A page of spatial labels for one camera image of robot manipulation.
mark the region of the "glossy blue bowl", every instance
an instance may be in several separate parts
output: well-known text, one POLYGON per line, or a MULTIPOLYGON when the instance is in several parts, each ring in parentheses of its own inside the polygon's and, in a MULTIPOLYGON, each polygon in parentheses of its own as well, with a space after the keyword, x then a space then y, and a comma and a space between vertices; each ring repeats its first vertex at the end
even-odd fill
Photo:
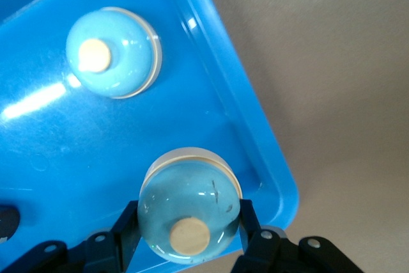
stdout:
POLYGON ((81 17, 66 40, 73 74, 90 91, 112 98, 132 97, 153 84, 162 62, 154 29, 140 16, 103 8, 81 17))
POLYGON ((201 263, 219 255, 236 234, 242 192, 216 154, 182 148, 150 168, 139 198, 142 237, 159 256, 201 263))

